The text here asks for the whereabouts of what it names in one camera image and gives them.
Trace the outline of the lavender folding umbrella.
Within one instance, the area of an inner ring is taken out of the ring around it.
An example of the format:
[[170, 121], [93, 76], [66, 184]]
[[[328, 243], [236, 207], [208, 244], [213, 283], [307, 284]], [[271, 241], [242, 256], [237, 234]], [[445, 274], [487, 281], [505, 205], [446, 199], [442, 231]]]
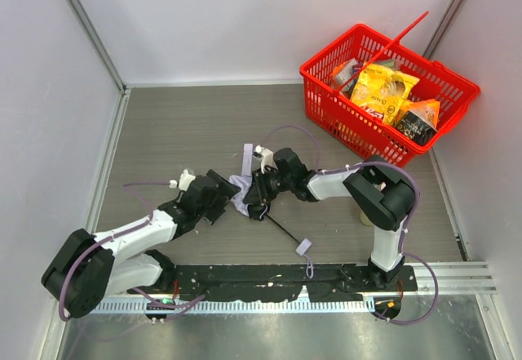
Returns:
[[[253, 172], [260, 170], [260, 161], [253, 156], [254, 146], [252, 144], [244, 144], [243, 162], [241, 175], [232, 175], [229, 177], [229, 181], [241, 188], [241, 191], [232, 198], [232, 203], [235, 208], [244, 216], [248, 216], [248, 206], [243, 203], [248, 189], [252, 184]], [[286, 236], [292, 239], [297, 245], [295, 253], [306, 259], [307, 264], [305, 268], [305, 274], [307, 278], [314, 277], [314, 266], [311, 258], [307, 255], [307, 251], [312, 245], [312, 242], [308, 238], [299, 239], [296, 238], [289, 230], [284, 228], [280, 223], [273, 219], [269, 213], [266, 214], [264, 220], [268, 219], [273, 223], [279, 230], [281, 230]]]

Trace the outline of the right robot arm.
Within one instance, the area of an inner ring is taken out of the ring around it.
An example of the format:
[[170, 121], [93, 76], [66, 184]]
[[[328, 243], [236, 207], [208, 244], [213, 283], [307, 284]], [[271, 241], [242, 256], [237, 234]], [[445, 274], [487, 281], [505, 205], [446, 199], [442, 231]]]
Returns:
[[369, 276], [378, 288], [396, 280], [405, 261], [405, 232], [420, 199], [408, 173], [379, 156], [336, 170], [308, 169], [290, 148], [273, 153], [259, 146], [254, 157], [261, 166], [252, 172], [240, 199], [250, 218], [262, 220], [284, 192], [304, 202], [352, 198], [374, 226]]

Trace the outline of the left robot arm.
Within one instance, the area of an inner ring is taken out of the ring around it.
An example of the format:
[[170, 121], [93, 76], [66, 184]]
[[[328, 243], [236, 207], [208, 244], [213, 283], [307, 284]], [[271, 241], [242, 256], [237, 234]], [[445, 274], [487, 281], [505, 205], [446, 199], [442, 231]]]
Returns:
[[120, 291], [165, 290], [174, 266], [154, 246], [194, 230], [200, 220], [213, 224], [241, 192], [213, 170], [203, 176], [184, 170], [165, 185], [178, 190], [178, 196], [150, 208], [145, 217], [97, 234], [77, 229], [67, 237], [41, 279], [57, 300], [62, 321], [86, 316]]

